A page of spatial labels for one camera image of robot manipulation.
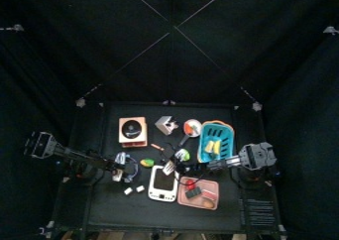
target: small white box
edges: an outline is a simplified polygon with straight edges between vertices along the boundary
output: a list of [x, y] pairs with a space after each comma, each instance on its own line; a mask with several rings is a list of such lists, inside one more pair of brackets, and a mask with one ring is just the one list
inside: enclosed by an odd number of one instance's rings
[[170, 135], [174, 131], [174, 129], [178, 128], [178, 124], [175, 121], [173, 121], [171, 116], [163, 116], [156, 121], [155, 126], [158, 129], [163, 132], [164, 135]]
[[140, 187], [136, 188], [138, 192], [143, 192], [144, 191], [144, 186], [142, 185]]
[[126, 195], [130, 195], [132, 193], [132, 188], [130, 187], [130, 188], [127, 188], [126, 190], [124, 190], [124, 194]]

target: yellow sponge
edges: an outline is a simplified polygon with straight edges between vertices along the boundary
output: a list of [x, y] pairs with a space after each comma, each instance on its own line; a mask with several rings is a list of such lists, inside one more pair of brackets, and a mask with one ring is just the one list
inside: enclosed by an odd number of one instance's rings
[[214, 154], [215, 154], [217, 156], [221, 155], [221, 147], [222, 147], [222, 140], [219, 140], [219, 141], [215, 142]]
[[210, 141], [209, 144], [207, 144], [207, 147], [206, 147], [206, 152], [209, 154], [211, 154], [214, 152], [214, 146], [215, 146], [215, 142]]

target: red object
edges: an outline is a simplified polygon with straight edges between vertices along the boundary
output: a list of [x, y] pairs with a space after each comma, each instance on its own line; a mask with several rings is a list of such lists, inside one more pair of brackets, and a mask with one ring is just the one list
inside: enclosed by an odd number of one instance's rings
[[197, 187], [195, 182], [193, 180], [186, 181], [186, 188], [189, 190], [194, 189]]
[[185, 132], [187, 135], [194, 135], [194, 128], [189, 123], [185, 124]]
[[209, 191], [209, 190], [205, 190], [205, 189], [203, 189], [203, 194], [202, 194], [202, 195], [203, 195], [203, 197], [211, 199], [213, 201], [218, 200], [217, 194], [213, 193], [213, 192]]

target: plastic basket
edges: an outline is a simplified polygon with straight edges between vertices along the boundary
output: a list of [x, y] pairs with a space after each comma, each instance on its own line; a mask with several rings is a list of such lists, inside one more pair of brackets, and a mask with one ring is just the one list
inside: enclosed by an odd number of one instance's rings
[[[231, 125], [219, 120], [205, 122], [202, 126], [201, 144], [198, 150], [198, 160], [207, 163], [213, 160], [227, 159], [234, 153], [235, 130]], [[209, 153], [206, 148], [210, 142], [221, 142], [221, 153]]]

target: screen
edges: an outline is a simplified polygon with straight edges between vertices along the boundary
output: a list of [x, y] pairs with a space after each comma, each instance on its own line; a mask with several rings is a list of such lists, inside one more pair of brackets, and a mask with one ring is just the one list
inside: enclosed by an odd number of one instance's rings
[[154, 188], [174, 190], [175, 184], [175, 172], [173, 172], [169, 176], [163, 173], [163, 169], [156, 169], [155, 179], [154, 179]]

